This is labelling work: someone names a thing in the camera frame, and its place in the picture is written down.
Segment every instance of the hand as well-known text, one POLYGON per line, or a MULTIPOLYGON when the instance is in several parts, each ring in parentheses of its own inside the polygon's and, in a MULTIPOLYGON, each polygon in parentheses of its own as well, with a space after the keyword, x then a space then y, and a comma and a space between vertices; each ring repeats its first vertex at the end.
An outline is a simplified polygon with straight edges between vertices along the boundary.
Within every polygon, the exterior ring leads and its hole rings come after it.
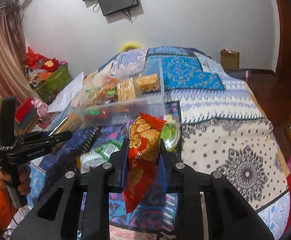
MULTIPOLYGON (((20 180, 20 185, 18 186, 18 190, 20 191, 21 195, 27 196, 30 191, 30 172, 31 169, 29 166, 25 166, 22 171, 19 172, 19 180, 20 180)), ((3 190, 7 190, 7 185, 4 181, 9 181, 11 179, 10 174, 5 172, 3 169, 0 169, 0 188, 3 190)))

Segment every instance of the red bag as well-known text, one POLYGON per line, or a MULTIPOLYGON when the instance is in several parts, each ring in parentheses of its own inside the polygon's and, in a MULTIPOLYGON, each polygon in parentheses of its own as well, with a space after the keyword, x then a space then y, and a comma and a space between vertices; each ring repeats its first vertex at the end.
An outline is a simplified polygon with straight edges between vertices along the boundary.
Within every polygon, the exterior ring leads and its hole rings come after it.
POLYGON ((34 107, 31 101, 31 98, 26 98, 23 104, 16 110, 14 118, 17 120, 18 123, 21 123, 26 115, 30 112, 30 110, 34 107))
POLYGON ((54 59, 46 61, 40 69, 45 69, 47 72, 55 72, 58 69, 59 61, 54 59))
POLYGON ((156 179, 160 135, 165 122, 140 113, 130 128, 129 172, 124 190, 127 214, 135 210, 156 179))
POLYGON ((28 47, 28 52, 27 52, 27 65, 29 66, 29 68, 31 68, 32 70, 34 70, 37 66, 37 63, 40 59, 43 59, 44 61, 49 60, 48 58, 40 55, 40 54, 34 54, 33 50, 28 47))

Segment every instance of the red snack bag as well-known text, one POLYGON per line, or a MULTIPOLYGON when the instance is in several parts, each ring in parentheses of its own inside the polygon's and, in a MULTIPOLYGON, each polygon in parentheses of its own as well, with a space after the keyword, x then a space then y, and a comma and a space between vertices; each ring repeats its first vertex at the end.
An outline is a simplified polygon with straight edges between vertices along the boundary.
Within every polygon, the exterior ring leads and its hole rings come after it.
POLYGON ((130 128, 129 172, 124 190, 127 214, 135 210, 156 179, 160 135, 165 122, 140 113, 130 128))
POLYGON ((40 59, 43 59, 45 61, 49 60, 48 58, 46 58, 40 54, 35 54, 33 52, 33 50, 30 47, 28 47, 26 63, 32 70, 34 70, 36 68, 36 65, 40 59))

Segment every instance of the black handheld tool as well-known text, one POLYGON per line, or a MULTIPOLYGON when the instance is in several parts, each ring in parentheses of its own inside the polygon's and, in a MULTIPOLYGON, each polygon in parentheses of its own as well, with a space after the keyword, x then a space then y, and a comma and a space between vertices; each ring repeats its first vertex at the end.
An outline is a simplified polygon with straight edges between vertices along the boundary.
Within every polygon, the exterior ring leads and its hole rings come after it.
POLYGON ((27 198, 18 191, 19 173, 25 163, 44 156, 53 151, 53 147, 69 140, 70 131, 48 136, 47 132, 32 132, 14 136, 14 114, 16 98, 5 98, 0 110, 0 167, 11 175, 6 182, 8 192, 15 208, 27 205, 27 198))
MULTIPOLYGON (((11 240, 109 240, 109 192, 121 193, 127 181, 129 140, 109 162, 89 173, 67 172, 34 206, 12 233, 11 240), (87 192, 83 218, 80 206, 87 192)), ((219 171, 196 172, 180 163, 160 143, 159 166, 166 174, 167 193, 178 193, 177 232, 171 239, 203 240, 200 192, 204 193, 210 240, 273 240, 271 231, 244 197, 219 171)))

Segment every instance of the pink stuffed toy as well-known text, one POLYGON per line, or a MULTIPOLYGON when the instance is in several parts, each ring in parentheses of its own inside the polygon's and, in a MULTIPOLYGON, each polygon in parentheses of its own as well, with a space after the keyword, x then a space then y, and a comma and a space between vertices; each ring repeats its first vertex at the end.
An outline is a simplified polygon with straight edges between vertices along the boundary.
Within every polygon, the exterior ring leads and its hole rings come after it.
POLYGON ((46 103, 42 102, 39 98, 34 98, 34 101, 31 101, 31 103, 37 108, 39 118, 43 120, 49 119, 50 114, 48 113, 48 105, 46 103))

